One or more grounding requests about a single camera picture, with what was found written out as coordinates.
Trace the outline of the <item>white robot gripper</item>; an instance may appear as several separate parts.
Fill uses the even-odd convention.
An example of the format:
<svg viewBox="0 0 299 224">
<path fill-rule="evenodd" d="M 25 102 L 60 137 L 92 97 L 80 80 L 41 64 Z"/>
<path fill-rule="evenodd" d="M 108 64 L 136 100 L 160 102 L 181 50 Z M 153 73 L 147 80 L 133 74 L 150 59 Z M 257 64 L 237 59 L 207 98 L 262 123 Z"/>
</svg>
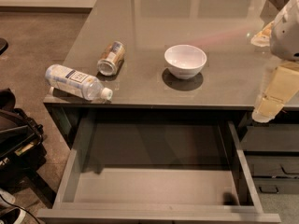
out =
<svg viewBox="0 0 299 224">
<path fill-rule="evenodd" d="M 268 47 L 282 60 L 299 61 L 299 0 L 289 0 L 257 33 L 250 43 Z M 299 92 L 299 63 L 286 62 L 270 71 L 252 112 L 252 119 L 267 123 L 274 119 L 291 98 Z"/>
</svg>

